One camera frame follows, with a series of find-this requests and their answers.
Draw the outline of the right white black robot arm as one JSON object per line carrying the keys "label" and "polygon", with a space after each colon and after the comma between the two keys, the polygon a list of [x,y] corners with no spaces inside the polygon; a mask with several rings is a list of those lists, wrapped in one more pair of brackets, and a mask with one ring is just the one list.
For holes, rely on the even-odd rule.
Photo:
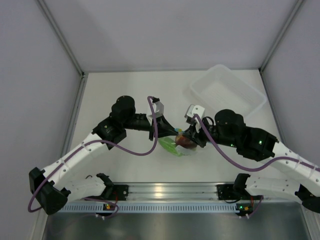
{"label": "right white black robot arm", "polygon": [[[242,115],[233,110],[219,111],[214,118],[204,116],[199,105],[190,105],[185,118],[190,125],[184,137],[204,148],[211,143],[234,167],[237,175],[233,192],[247,196],[282,198],[320,212],[320,167],[290,150],[264,129],[246,126]],[[234,148],[238,155],[260,163],[249,168],[232,160],[220,146]]]}

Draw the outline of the clear zip top bag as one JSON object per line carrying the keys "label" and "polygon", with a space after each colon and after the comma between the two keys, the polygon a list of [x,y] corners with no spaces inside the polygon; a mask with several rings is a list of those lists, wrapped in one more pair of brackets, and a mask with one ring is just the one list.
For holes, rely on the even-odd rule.
{"label": "clear zip top bag", "polygon": [[[183,130],[180,129],[180,128],[175,128],[175,130],[178,132],[178,135],[179,134],[183,134]],[[169,138],[175,140],[176,136],[168,136]],[[193,148],[193,149],[186,149],[186,148],[183,148],[181,146],[176,146],[176,149],[182,154],[182,157],[184,156],[192,156],[192,155],[195,155],[197,152],[198,152],[198,145],[196,148]]]}

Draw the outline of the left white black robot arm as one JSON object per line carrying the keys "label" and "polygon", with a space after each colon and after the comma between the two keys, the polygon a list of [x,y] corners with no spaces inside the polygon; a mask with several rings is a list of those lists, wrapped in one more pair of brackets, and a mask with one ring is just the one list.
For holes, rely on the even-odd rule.
{"label": "left white black robot arm", "polygon": [[[135,100],[128,95],[120,96],[112,105],[109,116],[78,146],[43,169],[33,168],[28,174],[32,193],[28,211],[35,212],[32,208],[34,200],[37,200],[39,208],[47,215],[53,215],[74,200],[88,197],[109,199],[113,194],[114,184],[107,175],[98,173],[79,183],[72,183],[71,178],[112,148],[143,157],[155,150],[159,138],[177,136],[178,132],[164,117],[164,105],[160,99],[148,96],[147,102],[148,113],[136,113]],[[151,149],[138,153],[120,146],[119,143],[127,136],[127,130],[148,132],[148,138],[153,142]]]}

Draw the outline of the red fake apple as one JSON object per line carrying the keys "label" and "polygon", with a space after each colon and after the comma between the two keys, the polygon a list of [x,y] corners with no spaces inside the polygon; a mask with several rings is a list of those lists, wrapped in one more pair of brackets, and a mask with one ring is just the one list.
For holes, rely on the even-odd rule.
{"label": "red fake apple", "polygon": [[174,141],[177,146],[181,146],[185,149],[194,149],[197,147],[197,144],[195,142],[186,138],[182,134],[177,135]]}

